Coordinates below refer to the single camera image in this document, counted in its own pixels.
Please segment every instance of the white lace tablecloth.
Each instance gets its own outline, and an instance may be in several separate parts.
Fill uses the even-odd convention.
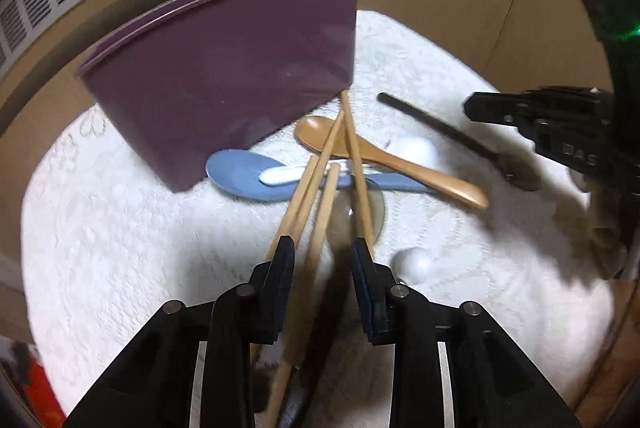
[[[391,18],[358,12],[350,90],[358,132],[380,147],[399,134],[428,137],[443,169],[479,184],[492,201],[488,211],[472,212],[433,195],[385,193],[378,261],[426,248],[432,271],[418,289],[447,305],[480,302],[571,400],[609,326],[612,297],[589,258],[586,199],[566,168],[534,155],[514,129],[470,123],[463,114],[471,92],[492,90]],[[380,91],[526,157],[539,167],[542,189],[510,186],[487,161],[378,103]],[[337,110],[333,100],[314,113]],[[293,125],[253,150],[284,163],[308,158]],[[38,166],[22,210],[31,329],[62,408],[78,403],[166,300],[210,301],[246,281],[285,209],[230,197],[207,180],[172,194],[100,107],[79,116]],[[268,357],[278,357],[277,347]],[[387,426],[392,362],[392,348],[368,345],[350,309],[308,414],[311,426]]]

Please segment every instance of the wooden spoon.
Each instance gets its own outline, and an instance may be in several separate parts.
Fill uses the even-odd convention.
[[[321,151],[334,121],[323,116],[307,116],[296,124],[296,138],[305,147],[311,150]],[[371,145],[366,139],[357,136],[360,156],[364,161],[386,166],[396,172],[403,173],[412,179],[439,190],[440,192],[457,199],[472,208],[484,210],[489,207],[489,198],[475,184],[463,181],[457,177],[425,168],[419,164],[405,161],[394,155],[386,153],[375,145]],[[334,157],[349,157],[347,148],[346,131],[343,128],[335,138]]]

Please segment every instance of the chopstick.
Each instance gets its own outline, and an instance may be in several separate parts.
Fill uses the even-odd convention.
[[[277,426],[291,372],[295,364],[302,358],[311,334],[313,326],[311,299],[316,270],[318,269],[320,252],[326,236],[326,227],[334,205],[339,173],[340,166],[337,163],[332,163],[324,185],[318,214],[316,215],[316,223],[306,254],[305,265],[289,297],[289,311],[284,328],[286,343],[282,360],[278,364],[278,369],[271,384],[271,395],[262,424],[264,428],[275,428]]]
[[[338,136],[338,131],[340,131],[340,126],[342,125],[342,121],[344,120],[344,112],[340,110],[337,118],[335,118],[334,124],[329,131],[329,135],[324,142],[324,147],[322,147],[322,152],[320,153],[320,158],[318,159],[318,164],[316,164],[316,169],[314,170],[313,176],[311,176],[311,181],[309,181],[309,188],[305,194],[305,198],[300,205],[300,213],[296,217],[296,220],[291,229],[291,237],[295,243],[298,243],[300,239],[300,235],[302,235],[302,230],[305,228],[306,219],[308,218],[309,212],[311,211],[312,206],[314,205],[314,201],[316,200],[316,193],[318,192],[318,188],[320,187],[320,182],[322,177],[324,177],[324,171],[326,170],[326,164],[329,161],[329,157],[331,157],[331,153],[334,150],[335,138]]]
[[[346,90],[340,93],[340,103],[344,111],[344,123],[347,129],[347,139],[349,143],[349,153],[351,154],[351,173],[356,187],[356,195],[358,198],[358,207],[360,209],[360,225],[364,234],[364,240],[367,242],[369,253],[374,257],[373,247],[375,238],[373,237],[373,225],[371,221],[371,207],[369,206],[369,193],[367,190],[367,182],[362,173],[362,158],[360,157],[360,148],[358,147],[358,137],[356,128],[353,123],[353,114],[351,113],[351,104],[349,102],[349,94]]]
[[[267,260],[271,260],[273,258],[273,253],[275,252],[282,235],[289,235],[293,239],[294,245],[298,245],[300,236],[302,236],[302,231],[305,228],[309,212],[314,205],[314,200],[316,199],[318,188],[320,188],[322,177],[324,177],[326,163],[329,161],[329,157],[331,157],[331,153],[334,150],[335,138],[338,135],[343,119],[344,112],[340,110],[337,118],[335,118],[334,125],[324,142],[324,147],[322,147],[320,157],[318,158],[317,156],[312,155],[311,158],[309,158],[305,171],[300,178],[300,182],[291,197],[287,211],[280,222],[280,227],[278,228],[276,236],[271,241]],[[255,366],[260,358],[261,350],[261,345],[251,345],[250,358],[252,366]]]
[[[270,261],[273,258],[273,254],[276,252],[276,248],[278,247],[278,243],[280,242],[280,237],[283,235],[289,235],[290,229],[298,215],[298,210],[300,209],[300,205],[302,204],[302,199],[306,195],[306,189],[309,186],[309,181],[311,181],[311,176],[314,173],[316,165],[318,164],[318,156],[313,154],[309,161],[306,162],[305,170],[300,177],[300,181],[298,181],[298,185],[296,186],[293,195],[291,196],[291,201],[287,205],[287,211],[284,212],[282,216],[282,220],[280,221],[280,225],[278,226],[278,230],[271,241],[271,246],[269,246],[269,251],[267,252],[267,261]],[[250,361],[252,367],[260,359],[260,352],[262,351],[262,345],[254,345],[252,344],[249,348]]]

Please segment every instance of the white plastic spoon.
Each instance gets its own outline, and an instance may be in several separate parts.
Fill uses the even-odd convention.
[[[438,152],[428,139],[418,135],[399,135],[394,137],[388,143],[385,151],[396,155],[412,163],[425,166],[427,168],[437,168]],[[351,173],[351,161],[341,159],[337,161],[340,164],[340,175]],[[298,181],[302,177],[305,169],[304,164],[296,164],[290,166],[275,166],[268,168],[259,176],[260,182],[268,186],[278,186]],[[373,165],[362,165],[363,172],[379,173]]]

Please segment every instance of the metal spoon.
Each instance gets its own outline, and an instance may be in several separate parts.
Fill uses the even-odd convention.
[[[385,223],[385,199],[382,190],[367,180],[369,206],[371,208],[371,225],[373,236],[377,241]],[[358,203],[355,190],[348,187],[340,190],[334,199],[334,207],[326,227],[326,240],[331,252],[337,257],[344,251],[351,249],[351,244],[357,237],[361,237],[358,217]]]
[[[520,188],[525,192],[536,192],[540,189],[540,174],[536,172],[536,170],[526,161],[508,153],[491,150],[471,136],[452,127],[448,123],[437,119],[435,116],[432,116],[422,109],[418,109],[418,107],[413,106],[411,103],[396,98],[391,94],[379,93],[378,101],[393,107],[394,109],[403,112],[422,123],[426,123],[432,129],[435,129],[454,141],[459,142],[481,157],[488,159],[503,175],[507,182],[515,187]]]

